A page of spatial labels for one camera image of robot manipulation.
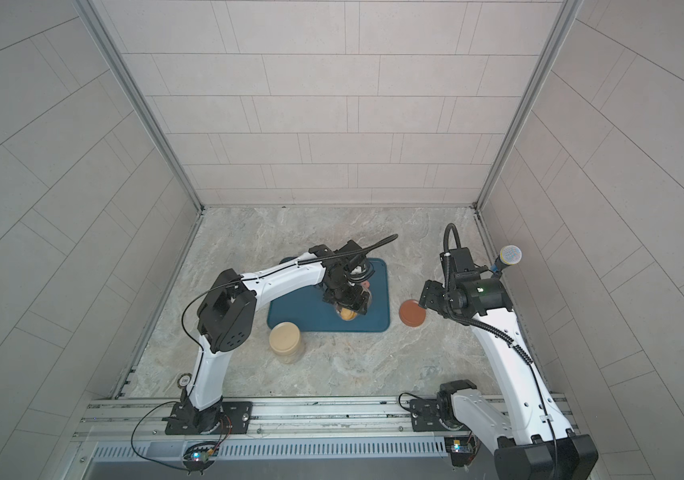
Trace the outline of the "clear cookie jar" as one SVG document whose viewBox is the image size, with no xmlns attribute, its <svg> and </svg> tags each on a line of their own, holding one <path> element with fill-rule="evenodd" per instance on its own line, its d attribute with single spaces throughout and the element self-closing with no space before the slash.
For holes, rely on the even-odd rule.
<svg viewBox="0 0 684 480">
<path fill-rule="evenodd" d="M 337 315 L 346 322 L 350 322 L 359 316 L 366 315 L 372 303 L 372 294 L 368 288 L 361 288 L 360 292 L 350 299 L 335 302 L 334 308 Z"/>
</svg>

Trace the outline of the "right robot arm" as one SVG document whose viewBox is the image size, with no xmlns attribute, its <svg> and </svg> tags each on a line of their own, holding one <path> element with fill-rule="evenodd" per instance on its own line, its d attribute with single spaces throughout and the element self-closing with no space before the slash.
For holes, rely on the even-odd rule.
<svg viewBox="0 0 684 480">
<path fill-rule="evenodd" d="M 499 412 L 468 383 L 447 383 L 445 423 L 469 427 L 493 454 L 501 479 L 589 478 L 597 447 L 589 435 L 575 433 L 547 391 L 501 281 L 428 280 L 419 304 L 472 330 L 507 408 Z"/>
</svg>

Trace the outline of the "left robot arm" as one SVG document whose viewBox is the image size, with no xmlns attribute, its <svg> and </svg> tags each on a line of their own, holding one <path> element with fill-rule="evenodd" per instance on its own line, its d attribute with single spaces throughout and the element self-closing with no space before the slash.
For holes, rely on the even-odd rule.
<svg viewBox="0 0 684 480">
<path fill-rule="evenodd" d="M 323 301 L 346 314 L 367 313 L 371 294 L 364 287 L 374 273 L 364 248 L 350 240 L 332 251 L 321 244 L 277 266 L 255 273 L 227 269 L 197 299 L 198 345 L 195 372 L 167 419 L 167 432 L 208 434 L 222 424 L 223 384 L 232 356 L 250 336 L 255 313 L 273 300 L 319 285 Z"/>
</svg>

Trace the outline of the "beige lid jar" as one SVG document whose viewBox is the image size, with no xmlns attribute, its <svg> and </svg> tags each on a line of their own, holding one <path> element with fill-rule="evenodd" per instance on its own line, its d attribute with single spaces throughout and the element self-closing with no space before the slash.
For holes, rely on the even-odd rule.
<svg viewBox="0 0 684 480">
<path fill-rule="evenodd" d="M 292 364 L 304 353 L 304 343 L 299 327 L 292 322 L 282 322 L 270 332 L 269 345 L 278 360 Z"/>
</svg>

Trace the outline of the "blue tray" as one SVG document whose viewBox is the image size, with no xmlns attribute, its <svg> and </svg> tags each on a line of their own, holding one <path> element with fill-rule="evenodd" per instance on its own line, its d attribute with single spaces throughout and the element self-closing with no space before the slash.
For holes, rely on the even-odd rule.
<svg viewBox="0 0 684 480">
<path fill-rule="evenodd" d="M 323 301 L 319 286 L 307 286 L 271 302 L 267 325 L 290 322 L 301 332 L 382 333 L 390 326 L 388 267 L 384 260 L 370 260 L 374 275 L 369 279 L 371 304 L 366 315 L 343 320 L 332 304 Z"/>
</svg>

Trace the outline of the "right circuit board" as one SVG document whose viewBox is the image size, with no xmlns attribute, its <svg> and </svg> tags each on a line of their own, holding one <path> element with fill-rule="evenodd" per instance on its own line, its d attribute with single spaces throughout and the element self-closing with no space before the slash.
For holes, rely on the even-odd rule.
<svg viewBox="0 0 684 480">
<path fill-rule="evenodd" d="M 454 468 L 469 467 L 478 455 L 480 442 L 475 435 L 445 437 L 445 450 Z"/>
</svg>

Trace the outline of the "circuit board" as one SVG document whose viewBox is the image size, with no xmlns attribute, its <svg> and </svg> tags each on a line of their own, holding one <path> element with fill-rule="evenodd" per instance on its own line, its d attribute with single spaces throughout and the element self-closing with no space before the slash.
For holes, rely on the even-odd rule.
<svg viewBox="0 0 684 480">
<path fill-rule="evenodd" d="M 469 467 L 478 455 L 480 442 L 475 435 L 445 437 L 445 450 L 454 468 Z"/>
<path fill-rule="evenodd" d="M 182 457 L 185 469 L 189 473 L 203 475 L 215 463 L 218 450 L 216 442 L 202 442 L 190 446 Z"/>
</svg>

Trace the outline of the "left circuit board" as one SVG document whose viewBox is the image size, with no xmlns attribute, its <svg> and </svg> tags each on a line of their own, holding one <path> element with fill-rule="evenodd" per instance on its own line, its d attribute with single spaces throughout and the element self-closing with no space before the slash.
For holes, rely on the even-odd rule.
<svg viewBox="0 0 684 480">
<path fill-rule="evenodd" d="M 218 450 L 216 442 L 202 442 L 190 446 L 182 457 L 185 469 L 189 473 L 203 475 L 215 463 Z"/>
</svg>

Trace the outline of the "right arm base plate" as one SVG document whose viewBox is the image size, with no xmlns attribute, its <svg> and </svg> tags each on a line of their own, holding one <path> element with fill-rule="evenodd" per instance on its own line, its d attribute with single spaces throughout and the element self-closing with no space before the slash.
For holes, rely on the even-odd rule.
<svg viewBox="0 0 684 480">
<path fill-rule="evenodd" d="M 461 428 L 456 423 L 446 423 L 440 416 L 438 401 L 435 399 L 412 398 L 408 402 L 411 424 L 414 432 L 449 432 Z"/>
</svg>

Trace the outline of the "aluminium rail frame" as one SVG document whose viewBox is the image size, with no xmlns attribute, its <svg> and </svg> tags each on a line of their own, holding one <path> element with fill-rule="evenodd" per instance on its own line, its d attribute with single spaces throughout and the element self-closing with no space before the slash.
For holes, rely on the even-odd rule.
<svg viewBox="0 0 684 480">
<path fill-rule="evenodd" d="M 88 406 L 60 471 L 63 479 L 257 479 L 306 478 L 329 468 L 337 478 L 430 478 L 467 469 L 480 479 L 498 477 L 493 454 L 480 442 L 469 467 L 454 468 L 445 437 L 475 435 L 414 432 L 408 402 L 399 397 L 243 398 L 254 404 L 248 431 L 225 435 L 166 435 L 166 399 L 98 401 Z M 189 473 L 182 457 L 192 445 L 216 442 L 215 463 L 203 475 Z"/>
</svg>

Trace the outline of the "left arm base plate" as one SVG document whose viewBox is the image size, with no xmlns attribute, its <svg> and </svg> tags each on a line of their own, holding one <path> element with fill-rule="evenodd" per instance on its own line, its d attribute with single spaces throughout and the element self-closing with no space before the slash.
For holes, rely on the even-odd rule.
<svg viewBox="0 0 684 480">
<path fill-rule="evenodd" d="M 254 404 L 250 401 L 220 401 L 199 410 L 190 400 L 176 402 L 164 417 L 166 435 L 245 434 Z"/>
</svg>

